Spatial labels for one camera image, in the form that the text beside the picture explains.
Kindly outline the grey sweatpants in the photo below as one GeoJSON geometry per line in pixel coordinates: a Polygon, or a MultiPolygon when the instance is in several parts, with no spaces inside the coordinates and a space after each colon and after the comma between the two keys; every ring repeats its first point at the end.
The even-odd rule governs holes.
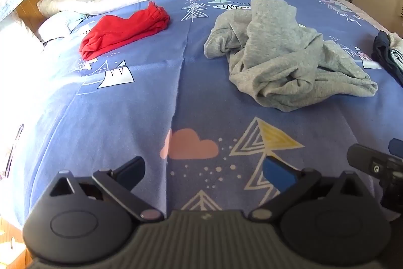
{"type": "Polygon", "coordinates": [[[290,112],[343,94],[372,97],[378,85],[340,45],[296,21],[283,0],[252,0],[220,14],[204,44],[225,56],[229,80],[258,104],[290,112]]]}

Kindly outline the blue floral pillow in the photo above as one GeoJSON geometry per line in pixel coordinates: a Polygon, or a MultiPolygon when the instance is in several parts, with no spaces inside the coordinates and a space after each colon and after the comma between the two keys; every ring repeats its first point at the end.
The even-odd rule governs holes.
{"type": "Polygon", "coordinates": [[[25,0],[0,0],[0,20],[9,16],[25,0]]]}

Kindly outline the navy folded garment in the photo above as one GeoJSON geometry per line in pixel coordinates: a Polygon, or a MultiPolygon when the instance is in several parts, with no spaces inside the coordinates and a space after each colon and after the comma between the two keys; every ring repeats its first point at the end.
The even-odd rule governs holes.
{"type": "Polygon", "coordinates": [[[402,72],[389,56],[389,34],[379,31],[372,47],[371,58],[378,62],[402,86],[402,72]]]}

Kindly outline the blue patterned bed sheet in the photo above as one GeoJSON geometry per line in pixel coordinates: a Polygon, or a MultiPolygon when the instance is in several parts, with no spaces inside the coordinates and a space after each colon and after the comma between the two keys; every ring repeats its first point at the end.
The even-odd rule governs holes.
{"type": "Polygon", "coordinates": [[[279,192],[279,181],[262,173],[267,155],[338,175],[352,144],[386,151],[402,137],[402,88],[367,62],[376,28],[338,0],[284,1],[296,8],[297,23],[365,68],[375,96],[333,96],[284,113],[239,92],[227,60],[207,59],[203,46],[218,15],[251,0],[157,0],[171,18],[165,31],[86,63],[77,37],[96,24],[91,17],[25,69],[29,115],[12,216],[23,223],[62,169],[87,176],[135,156],[146,161],[135,193],[164,212],[249,211],[279,192]]]}

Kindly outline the small light blue pillow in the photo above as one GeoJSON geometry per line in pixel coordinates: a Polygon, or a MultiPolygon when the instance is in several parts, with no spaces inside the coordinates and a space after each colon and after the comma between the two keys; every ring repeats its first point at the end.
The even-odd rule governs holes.
{"type": "Polygon", "coordinates": [[[62,11],[47,18],[38,28],[36,35],[41,42],[47,43],[58,38],[66,38],[74,28],[89,15],[78,12],[62,11]]]}

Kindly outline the red folded garment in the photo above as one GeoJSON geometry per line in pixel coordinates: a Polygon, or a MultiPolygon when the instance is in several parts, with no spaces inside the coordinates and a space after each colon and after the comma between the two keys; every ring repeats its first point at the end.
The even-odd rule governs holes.
{"type": "Polygon", "coordinates": [[[148,7],[129,18],[106,15],[91,28],[81,41],[79,53],[89,61],[129,43],[155,35],[166,29],[170,16],[161,6],[149,2],[148,7]]]}

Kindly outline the light striped folded garment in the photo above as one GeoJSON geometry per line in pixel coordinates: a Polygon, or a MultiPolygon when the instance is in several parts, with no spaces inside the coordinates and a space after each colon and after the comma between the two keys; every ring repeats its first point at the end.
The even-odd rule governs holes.
{"type": "Polygon", "coordinates": [[[392,62],[403,71],[403,39],[397,33],[390,33],[389,37],[389,56],[392,62]]]}

